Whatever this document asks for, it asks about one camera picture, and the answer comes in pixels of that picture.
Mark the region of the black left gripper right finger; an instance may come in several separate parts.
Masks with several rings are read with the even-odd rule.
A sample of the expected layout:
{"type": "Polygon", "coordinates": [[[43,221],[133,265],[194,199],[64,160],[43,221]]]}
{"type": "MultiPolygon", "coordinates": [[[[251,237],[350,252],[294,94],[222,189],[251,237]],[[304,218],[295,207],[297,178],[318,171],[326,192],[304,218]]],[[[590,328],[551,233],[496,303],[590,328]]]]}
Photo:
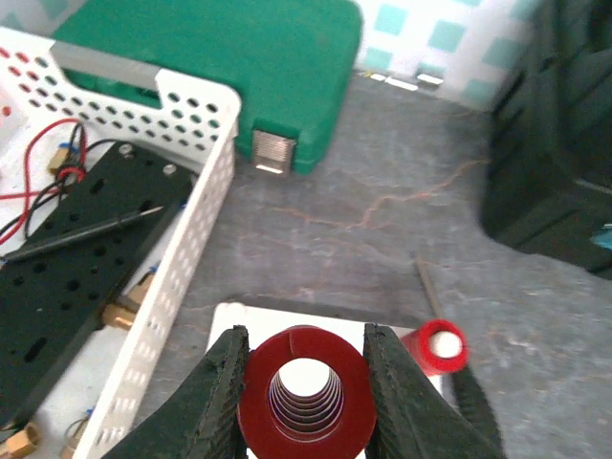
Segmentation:
{"type": "Polygon", "coordinates": [[[377,423],[368,458],[493,459],[502,435],[490,402],[470,368],[451,376],[456,405],[438,392],[388,326],[364,326],[377,423]]]}

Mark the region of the large red spring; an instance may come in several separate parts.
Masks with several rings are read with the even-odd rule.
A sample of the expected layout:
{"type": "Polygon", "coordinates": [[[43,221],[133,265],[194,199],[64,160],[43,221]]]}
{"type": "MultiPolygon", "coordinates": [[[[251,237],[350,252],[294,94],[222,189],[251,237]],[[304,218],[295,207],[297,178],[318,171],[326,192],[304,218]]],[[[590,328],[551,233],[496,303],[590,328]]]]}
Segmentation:
{"type": "Polygon", "coordinates": [[[433,319],[401,336],[401,343],[428,377],[464,369],[469,347],[463,331],[446,319],[433,319]]]}

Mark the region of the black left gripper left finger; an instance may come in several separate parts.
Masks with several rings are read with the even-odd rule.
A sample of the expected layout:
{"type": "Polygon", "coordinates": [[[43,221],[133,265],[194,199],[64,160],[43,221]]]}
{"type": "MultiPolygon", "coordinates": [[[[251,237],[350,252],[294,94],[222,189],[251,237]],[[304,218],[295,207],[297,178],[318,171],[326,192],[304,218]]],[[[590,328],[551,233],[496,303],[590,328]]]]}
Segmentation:
{"type": "Polygon", "coordinates": [[[237,406],[248,356],[247,328],[224,331],[174,394],[105,456],[245,458],[237,406]]]}

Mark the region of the black handled screwdriver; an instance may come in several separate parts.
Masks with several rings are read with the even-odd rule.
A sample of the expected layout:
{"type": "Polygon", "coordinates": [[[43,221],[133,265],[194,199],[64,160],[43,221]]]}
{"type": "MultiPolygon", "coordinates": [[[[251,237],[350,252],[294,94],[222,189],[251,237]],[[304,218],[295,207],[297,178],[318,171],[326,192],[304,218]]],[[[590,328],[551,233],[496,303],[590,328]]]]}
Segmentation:
{"type": "Polygon", "coordinates": [[[432,309],[433,314],[436,318],[443,318],[444,314],[442,306],[435,291],[433,281],[429,275],[427,265],[420,255],[415,256],[415,266],[420,276],[423,288],[426,293],[427,301],[432,309]]]}

